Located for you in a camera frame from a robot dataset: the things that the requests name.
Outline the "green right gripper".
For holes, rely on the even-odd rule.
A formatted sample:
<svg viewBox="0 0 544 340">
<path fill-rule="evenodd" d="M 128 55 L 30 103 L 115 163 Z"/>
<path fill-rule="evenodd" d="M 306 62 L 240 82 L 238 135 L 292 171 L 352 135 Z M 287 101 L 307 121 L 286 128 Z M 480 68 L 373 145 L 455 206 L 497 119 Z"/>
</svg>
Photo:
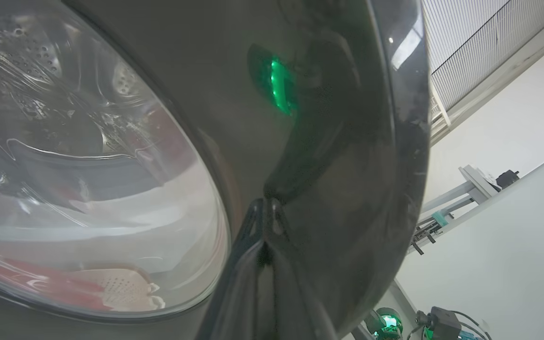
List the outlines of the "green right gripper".
<svg viewBox="0 0 544 340">
<path fill-rule="evenodd" d="M 402 340 L 402 319 L 395 309 L 381 307 L 364 319 L 365 326 L 376 340 Z"/>
</svg>

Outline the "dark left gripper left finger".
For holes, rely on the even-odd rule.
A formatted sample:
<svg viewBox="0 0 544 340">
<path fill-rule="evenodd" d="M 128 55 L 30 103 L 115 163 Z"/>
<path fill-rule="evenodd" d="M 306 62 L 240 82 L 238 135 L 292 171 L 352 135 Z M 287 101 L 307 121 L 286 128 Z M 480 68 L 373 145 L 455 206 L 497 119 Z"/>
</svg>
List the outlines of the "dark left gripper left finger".
<svg viewBox="0 0 544 340">
<path fill-rule="evenodd" d="M 218 280 L 197 340 L 255 340 L 258 281 L 266 266 L 265 200 L 253 200 Z"/>
</svg>

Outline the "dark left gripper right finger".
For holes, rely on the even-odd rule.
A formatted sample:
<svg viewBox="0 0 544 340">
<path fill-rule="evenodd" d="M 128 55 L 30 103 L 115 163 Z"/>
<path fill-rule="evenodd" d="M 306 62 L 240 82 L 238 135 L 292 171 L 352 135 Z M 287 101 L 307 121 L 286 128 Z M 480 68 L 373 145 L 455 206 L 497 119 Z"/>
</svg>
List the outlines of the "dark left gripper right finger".
<svg viewBox="0 0 544 340">
<path fill-rule="evenodd" d="M 337 334 L 317 298 L 278 200 L 266 200 L 265 247 L 273 272 L 274 332 L 277 340 L 336 340 Z"/>
</svg>

